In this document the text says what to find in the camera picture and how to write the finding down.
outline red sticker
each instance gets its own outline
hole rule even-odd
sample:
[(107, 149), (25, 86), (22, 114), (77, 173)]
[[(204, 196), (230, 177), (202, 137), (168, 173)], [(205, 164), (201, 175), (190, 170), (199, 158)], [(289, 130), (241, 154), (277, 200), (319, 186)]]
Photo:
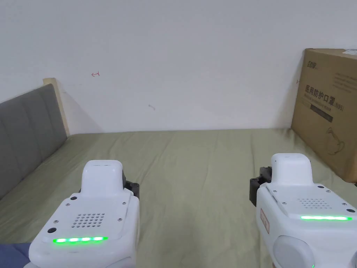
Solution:
[(269, 233), (269, 227), (270, 227), (269, 221), (268, 221), (267, 217), (265, 216), (264, 211), (262, 209), (260, 209), (260, 218), (265, 226), (265, 229), (267, 229), (267, 232)]

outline wall scratch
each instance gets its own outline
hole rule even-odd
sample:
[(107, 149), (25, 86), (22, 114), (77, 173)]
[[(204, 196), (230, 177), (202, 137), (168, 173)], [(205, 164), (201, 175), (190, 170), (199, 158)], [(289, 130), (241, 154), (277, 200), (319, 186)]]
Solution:
[(151, 106), (150, 104), (149, 104), (149, 107), (151, 107), (154, 111), (156, 110), (155, 107), (154, 107), (154, 106)]

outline bed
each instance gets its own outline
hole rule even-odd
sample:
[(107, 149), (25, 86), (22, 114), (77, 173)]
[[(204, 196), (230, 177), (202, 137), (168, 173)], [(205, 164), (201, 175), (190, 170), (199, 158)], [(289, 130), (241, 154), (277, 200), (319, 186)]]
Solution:
[(117, 159), (127, 179), (140, 183), (137, 267), (271, 268), (249, 179), (270, 165), (274, 153), (305, 154), (314, 182), (357, 207), (354, 184), (336, 176), (291, 129), (77, 134), (64, 140), (0, 200), (1, 244), (31, 242), (61, 201), (78, 192), (91, 159)]

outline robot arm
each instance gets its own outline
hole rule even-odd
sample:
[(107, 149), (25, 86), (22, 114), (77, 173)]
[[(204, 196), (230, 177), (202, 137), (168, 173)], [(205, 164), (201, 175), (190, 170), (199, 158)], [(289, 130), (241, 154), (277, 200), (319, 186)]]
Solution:
[(276, 268), (356, 268), (356, 209), (312, 181), (302, 154), (275, 154), (250, 181), (250, 201)]
[(134, 268), (139, 185), (116, 160), (92, 160), (80, 193), (65, 199), (30, 245), (26, 268)]

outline black circular sensor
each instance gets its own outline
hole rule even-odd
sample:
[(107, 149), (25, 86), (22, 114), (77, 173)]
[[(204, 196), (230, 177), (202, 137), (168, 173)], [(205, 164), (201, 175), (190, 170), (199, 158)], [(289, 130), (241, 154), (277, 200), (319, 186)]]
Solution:
[(50, 228), (50, 229), (48, 229), (48, 233), (54, 233), (55, 231), (57, 231), (57, 228)]

